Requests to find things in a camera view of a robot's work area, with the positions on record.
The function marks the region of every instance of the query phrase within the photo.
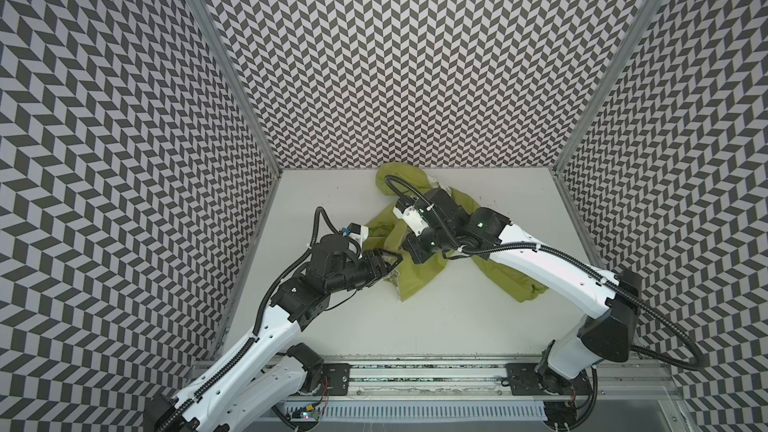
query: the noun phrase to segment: table surface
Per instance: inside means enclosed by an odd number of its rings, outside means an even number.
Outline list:
[[[588,262],[546,168],[436,168],[427,173],[493,208],[528,233]],[[306,249],[312,214],[323,206],[337,226],[365,223],[392,203],[374,183],[375,170],[284,171],[264,227],[225,348],[253,327],[264,293]],[[321,226],[320,236],[328,233]],[[348,297],[340,292],[331,305]],[[302,332],[321,355],[539,354],[583,314],[552,290],[517,302],[472,261],[453,261],[421,291],[400,302],[394,286],[365,288]]]

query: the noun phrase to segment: patterned wall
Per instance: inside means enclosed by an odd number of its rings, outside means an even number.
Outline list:
[[[206,0],[287,168],[548,166],[642,0]]]
[[[137,424],[271,177],[182,0],[0,0],[0,39],[0,430]]]
[[[565,175],[610,266],[708,353],[675,370],[705,430],[768,430],[767,6],[666,0]]]

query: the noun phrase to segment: olive green garment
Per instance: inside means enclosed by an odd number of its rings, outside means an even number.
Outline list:
[[[399,162],[384,164],[376,173],[376,187],[384,192],[385,195],[395,195],[387,184],[384,183],[384,177],[388,175],[404,178],[422,194],[426,194],[430,189],[436,187],[443,187],[446,190],[450,189],[453,200],[461,207],[464,207],[470,214],[480,207],[472,197],[467,196],[464,192],[460,192],[453,187],[438,184],[434,179],[430,182],[430,178],[420,168]],[[405,239],[408,233],[408,225],[403,220],[398,219],[394,212],[392,212],[394,206],[395,203],[393,202],[366,224],[370,230],[363,248],[367,250],[382,247],[391,252],[402,254],[402,262],[389,281],[397,288],[400,300],[405,301],[434,279],[446,267],[448,261],[441,254],[434,254],[424,264],[413,263],[410,254],[400,248],[403,239]],[[494,281],[496,285],[504,289],[505,292],[519,302],[536,298],[537,295],[547,290],[543,284],[507,265],[497,264],[491,260],[483,260],[480,257],[472,257],[472,260],[486,277]]]

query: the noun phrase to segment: black mounting plate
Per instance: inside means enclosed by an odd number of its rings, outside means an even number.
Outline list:
[[[512,395],[548,395],[549,392],[542,390],[538,386],[538,375],[536,374],[535,363],[513,362],[506,365],[507,378],[502,380],[502,386],[512,389]],[[587,373],[583,370],[571,380],[567,388],[563,388],[560,395],[571,395],[571,385],[576,389],[576,395],[589,395],[590,385],[587,379]]]
[[[350,385],[350,365],[323,364],[321,377],[328,379],[328,395],[346,395]]]

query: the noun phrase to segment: green cloth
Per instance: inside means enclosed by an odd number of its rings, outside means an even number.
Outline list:
[[[376,173],[376,187],[387,196],[395,195],[387,184],[384,183],[384,177],[389,175],[404,178],[422,194],[426,194],[435,187],[442,186],[446,190],[450,188],[453,200],[461,207],[464,207],[470,214],[480,207],[472,197],[464,192],[435,182],[430,183],[429,177],[423,170],[399,162],[384,164]],[[378,216],[375,216],[373,220],[366,224],[369,228],[369,235],[363,244],[363,248],[368,250],[381,247],[390,252],[402,254],[402,262],[398,265],[397,270],[392,274],[389,281],[397,288],[400,300],[405,301],[434,279],[446,267],[448,261],[441,254],[434,254],[424,264],[413,263],[410,254],[400,248],[402,241],[408,234],[408,225],[403,220],[398,219],[394,212],[392,212],[395,203],[393,202],[390,206],[384,208]],[[472,260],[486,277],[494,281],[496,285],[504,289],[505,292],[519,302],[532,300],[547,290],[543,284],[507,265],[497,264],[491,260],[483,260],[480,257],[472,257]]]

